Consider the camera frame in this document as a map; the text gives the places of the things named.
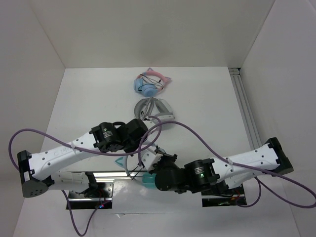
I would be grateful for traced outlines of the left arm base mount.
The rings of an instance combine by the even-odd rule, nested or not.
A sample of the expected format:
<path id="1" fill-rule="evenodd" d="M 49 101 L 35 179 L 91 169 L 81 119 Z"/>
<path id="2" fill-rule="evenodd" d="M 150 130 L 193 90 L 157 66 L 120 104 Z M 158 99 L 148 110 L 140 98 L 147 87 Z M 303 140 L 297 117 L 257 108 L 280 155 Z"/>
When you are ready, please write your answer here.
<path id="1" fill-rule="evenodd" d="M 83 194 L 69 191 L 68 199 L 71 209 L 85 210 L 85 209 L 112 209 L 113 206 L 113 189 L 114 181 L 107 180 L 106 182 L 98 182 L 98 189 L 88 197 Z"/>

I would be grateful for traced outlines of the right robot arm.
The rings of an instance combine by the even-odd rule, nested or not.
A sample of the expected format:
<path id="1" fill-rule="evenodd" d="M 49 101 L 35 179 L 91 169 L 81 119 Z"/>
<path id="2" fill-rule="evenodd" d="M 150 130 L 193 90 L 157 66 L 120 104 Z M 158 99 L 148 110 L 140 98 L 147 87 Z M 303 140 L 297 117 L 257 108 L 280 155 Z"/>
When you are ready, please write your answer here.
<path id="1" fill-rule="evenodd" d="M 275 137 L 255 150 L 226 157 L 224 160 L 198 159 L 179 168 L 176 159 L 176 155 L 162 153 L 161 158 L 153 164 L 149 173 L 154 174 L 157 189 L 178 194 L 215 189 L 216 193 L 225 194 L 249 179 L 264 175 L 266 171 L 275 176 L 294 170 Z"/>

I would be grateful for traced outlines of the teal cat-ear headphones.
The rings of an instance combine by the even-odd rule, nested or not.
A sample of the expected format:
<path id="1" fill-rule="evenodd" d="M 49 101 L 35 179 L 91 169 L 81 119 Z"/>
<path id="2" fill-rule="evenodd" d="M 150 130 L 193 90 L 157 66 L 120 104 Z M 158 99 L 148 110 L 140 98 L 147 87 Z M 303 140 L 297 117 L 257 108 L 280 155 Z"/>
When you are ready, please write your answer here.
<path id="1" fill-rule="evenodd" d="M 159 147 L 159 146 L 156 144 L 154 146 L 149 146 L 149 148 L 156 148 L 156 147 Z M 129 170 L 129 168 L 127 167 L 127 160 L 128 160 L 128 156 L 122 156 L 115 160 L 115 164 L 123 168 L 131 180 L 136 181 L 138 184 L 141 184 L 148 189 L 156 189 L 155 174 L 151 174 L 150 171 L 147 171 L 145 168 L 139 165 L 136 165 L 135 169 Z M 147 171 L 148 173 L 145 173 L 143 176 L 139 176 L 139 177 L 130 176 L 131 172 L 134 172 L 136 170 L 142 170 L 142 169 Z"/>

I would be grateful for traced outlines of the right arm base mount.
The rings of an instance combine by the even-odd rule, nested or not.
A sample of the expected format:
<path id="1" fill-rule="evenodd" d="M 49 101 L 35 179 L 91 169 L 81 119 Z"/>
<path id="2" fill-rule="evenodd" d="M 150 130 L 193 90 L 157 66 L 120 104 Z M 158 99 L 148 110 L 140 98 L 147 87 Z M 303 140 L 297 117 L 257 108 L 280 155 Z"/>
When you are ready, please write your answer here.
<path id="1" fill-rule="evenodd" d="M 236 206 L 238 201 L 241 205 L 247 205 L 243 184 L 232 190 L 219 193 L 216 188 L 201 193 L 202 207 Z"/>

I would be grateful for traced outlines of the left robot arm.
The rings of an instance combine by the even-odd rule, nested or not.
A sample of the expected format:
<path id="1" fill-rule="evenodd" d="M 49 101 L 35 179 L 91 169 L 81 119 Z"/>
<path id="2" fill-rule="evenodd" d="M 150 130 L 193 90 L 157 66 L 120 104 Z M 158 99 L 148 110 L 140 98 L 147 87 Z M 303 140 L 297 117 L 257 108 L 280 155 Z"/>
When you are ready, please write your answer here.
<path id="1" fill-rule="evenodd" d="M 149 120 L 135 118 L 128 123 L 103 122 L 72 142 L 55 149 L 31 154 L 18 153 L 18 166 L 25 198 L 34 198 L 48 190 L 69 190 L 92 197 L 98 184 L 92 172 L 64 172 L 63 168 L 94 155 L 117 151 L 131 154 L 143 135 L 153 127 Z"/>

